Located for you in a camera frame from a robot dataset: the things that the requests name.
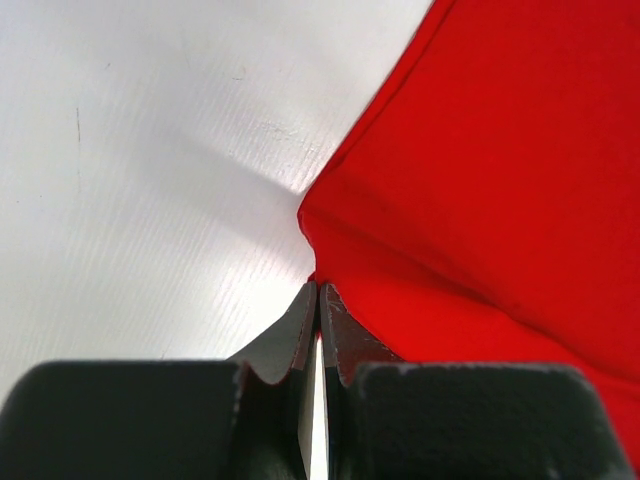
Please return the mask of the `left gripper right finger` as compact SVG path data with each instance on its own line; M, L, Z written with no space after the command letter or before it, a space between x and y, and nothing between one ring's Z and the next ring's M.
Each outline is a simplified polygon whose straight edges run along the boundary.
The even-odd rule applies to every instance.
M409 363L319 292L332 479L632 479L595 389L561 364Z

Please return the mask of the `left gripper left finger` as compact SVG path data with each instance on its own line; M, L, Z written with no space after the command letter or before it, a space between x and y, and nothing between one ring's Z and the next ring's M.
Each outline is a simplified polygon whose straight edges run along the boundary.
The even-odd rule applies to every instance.
M5 479L305 479L318 288L225 360L49 361L1 410Z

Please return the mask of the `red t shirt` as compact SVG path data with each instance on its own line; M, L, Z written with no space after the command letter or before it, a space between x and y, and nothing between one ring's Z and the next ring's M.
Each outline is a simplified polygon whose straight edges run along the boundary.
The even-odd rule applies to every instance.
M434 2L298 220L401 357L573 365L638 461L637 2Z

